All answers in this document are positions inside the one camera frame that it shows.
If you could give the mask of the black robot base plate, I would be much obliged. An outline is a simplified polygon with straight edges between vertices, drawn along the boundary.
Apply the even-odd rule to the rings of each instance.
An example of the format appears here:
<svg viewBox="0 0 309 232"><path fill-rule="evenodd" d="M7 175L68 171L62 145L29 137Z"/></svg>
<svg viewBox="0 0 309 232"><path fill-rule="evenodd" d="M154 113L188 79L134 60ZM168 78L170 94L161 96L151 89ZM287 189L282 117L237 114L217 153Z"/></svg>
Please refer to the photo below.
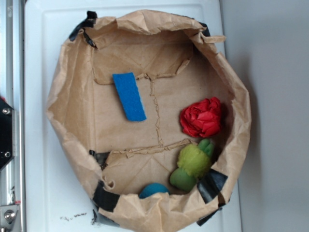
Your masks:
<svg viewBox="0 0 309 232"><path fill-rule="evenodd" d="M0 170L13 159L13 108L0 98Z"/></svg>

